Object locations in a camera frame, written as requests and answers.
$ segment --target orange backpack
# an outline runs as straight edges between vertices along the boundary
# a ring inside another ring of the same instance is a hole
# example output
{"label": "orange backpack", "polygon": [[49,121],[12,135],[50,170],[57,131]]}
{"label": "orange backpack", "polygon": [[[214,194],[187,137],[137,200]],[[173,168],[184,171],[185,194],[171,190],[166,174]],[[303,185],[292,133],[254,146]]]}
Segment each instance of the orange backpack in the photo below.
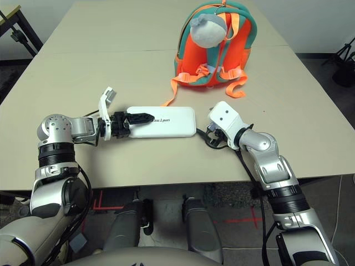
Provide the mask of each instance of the orange backpack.
{"label": "orange backpack", "polygon": [[[201,14],[215,14],[227,25],[226,38],[216,47],[202,48],[192,41],[190,21]],[[214,86],[231,81],[226,94],[233,98],[244,97],[243,91],[233,92],[247,81],[243,71],[248,60],[251,44],[256,37],[256,23],[249,10],[235,2],[216,1],[197,7],[186,20],[180,34],[175,57],[175,75],[171,80],[174,96],[163,106],[168,106],[176,96],[178,84],[201,87]]]}

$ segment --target plush toy head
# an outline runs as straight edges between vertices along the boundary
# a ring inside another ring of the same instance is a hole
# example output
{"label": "plush toy head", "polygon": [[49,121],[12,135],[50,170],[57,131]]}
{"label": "plush toy head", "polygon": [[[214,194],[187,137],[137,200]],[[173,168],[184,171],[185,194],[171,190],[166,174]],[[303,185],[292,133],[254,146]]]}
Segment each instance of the plush toy head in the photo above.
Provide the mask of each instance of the plush toy head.
{"label": "plush toy head", "polygon": [[215,14],[201,14],[190,22],[191,38],[203,48],[216,47],[227,35],[226,22]]}

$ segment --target black tripod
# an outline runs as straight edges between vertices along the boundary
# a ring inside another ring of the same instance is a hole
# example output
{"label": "black tripod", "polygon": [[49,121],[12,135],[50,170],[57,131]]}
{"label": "black tripod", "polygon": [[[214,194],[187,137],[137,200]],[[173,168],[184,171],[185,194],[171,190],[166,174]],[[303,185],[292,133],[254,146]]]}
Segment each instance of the black tripod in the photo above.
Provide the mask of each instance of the black tripod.
{"label": "black tripod", "polygon": [[[329,62],[339,62],[339,60],[341,61],[341,63],[346,62],[346,60],[348,59],[348,54],[349,54],[350,49],[351,49],[351,44],[354,42],[354,40],[355,40],[355,37],[349,43],[346,43],[342,49],[340,49],[335,54],[333,54],[331,57],[329,57],[326,61],[324,61],[322,63],[322,65],[325,65],[325,64],[327,64]],[[344,57],[344,59],[341,59],[340,56],[345,51],[346,51],[345,57]]]}

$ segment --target floor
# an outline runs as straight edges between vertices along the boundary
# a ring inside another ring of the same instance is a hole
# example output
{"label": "floor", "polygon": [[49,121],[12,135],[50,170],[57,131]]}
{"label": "floor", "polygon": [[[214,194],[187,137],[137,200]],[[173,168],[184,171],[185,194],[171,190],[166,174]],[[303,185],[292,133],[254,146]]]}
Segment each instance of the floor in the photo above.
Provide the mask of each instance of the floor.
{"label": "floor", "polygon": [[[321,59],[302,59],[302,62],[323,86],[326,93],[338,106],[343,115],[355,128],[355,88],[344,88],[331,78],[336,67],[332,64],[321,66]],[[25,65],[0,66],[0,89],[16,82]],[[332,238],[338,223],[333,245],[347,260],[355,265],[355,182],[352,175],[322,178],[302,185],[309,204],[315,208],[326,234]],[[249,183],[215,183],[206,185],[172,185],[141,187],[139,197],[154,200],[154,233],[141,233],[140,246],[164,246],[187,248],[186,229],[181,219],[183,195],[203,198],[215,222],[224,247],[224,265],[262,265],[261,260],[261,212],[257,200],[249,194]],[[129,202],[131,193],[117,189],[109,202]],[[17,211],[0,204],[0,227],[9,222],[9,217],[17,218]],[[272,212],[266,206],[267,227],[272,224]],[[84,226],[80,228],[87,239],[82,250],[73,254],[73,259],[88,256],[102,248],[115,219],[115,211],[90,211]],[[268,242],[268,257],[271,265],[281,265],[276,250],[275,230]],[[339,255],[341,265],[347,265]]]}

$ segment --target table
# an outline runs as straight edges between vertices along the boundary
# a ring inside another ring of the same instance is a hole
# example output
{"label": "table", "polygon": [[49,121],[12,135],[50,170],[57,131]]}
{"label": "table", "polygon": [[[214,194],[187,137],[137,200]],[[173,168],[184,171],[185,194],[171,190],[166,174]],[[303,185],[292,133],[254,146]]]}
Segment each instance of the table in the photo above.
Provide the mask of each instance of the table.
{"label": "table", "polygon": [[[197,1],[193,2],[190,5],[196,6]],[[232,99],[225,95],[223,86],[205,93],[180,88],[172,106],[193,107],[197,125],[204,129],[209,108],[225,100],[245,122],[254,123],[256,131],[277,139],[280,154],[289,160],[297,177],[354,173],[355,134],[351,125],[285,41],[279,36],[276,43],[263,33],[263,28],[272,27],[256,7],[248,0],[243,3],[254,16],[257,14],[260,25],[257,45],[245,68],[250,78],[243,88],[247,97]],[[83,33],[82,38],[69,42],[73,36],[66,37],[65,30],[70,30],[63,25],[75,20],[73,11],[85,6],[83,14],[91,14],[101,4],[110,7],[108,12],[118,6],[128,7],[127,2],[74,4],[0,106],[0,149],[6,151],[0,153],[0,190],[32,188],[38,167],[36,129],[45,116],[60,113],[75,117],[93,111],[107,86],[117,91],[110,112],[130,106],[157,106],[171,97],[176,42],[169,40],[164,47],[160,43],[151,49],[153,42],[147,40],[146,49],[139,42],[128,50],[124,43],[131,40],[116,40],[117,45],[109,47],[98,38],[96,48],[88,44],[81,51],[76,43],[89,36]],[[191,8],[179,11],[184,19]],[[100,12],[95,14],[100,16],[98,21],[104,18]],[[167,28],[177,27],[174,25],[174,21],[165,23]],[[53,41],[63,38],[68,38],[67,42]],[[152,69],[152,61],[161,65],[159,74]],[[140,71],[139,78],[132,71],[137,66],[145,70]],[[94,188],[249,180],[233,151],[212,150],[197,135],[184,139],[112,139],[101,141],[96,148],[76,145],[75,152]]]}
{"label": "table", "polygon": [[21,12],[20,5],[1,5],[0,10],[9,20],[9,23],[5,23],[5,20],[0,17],[0,37],[8,31],[11,26],[15,25],[16,23],[19,25],[23,33],[27,36],[27,38],[31,41],[33,46],[36,48],[37,51],[41,49],[43,46],[42,41],[39,39],[38,35],[28,23],[27,19]]}

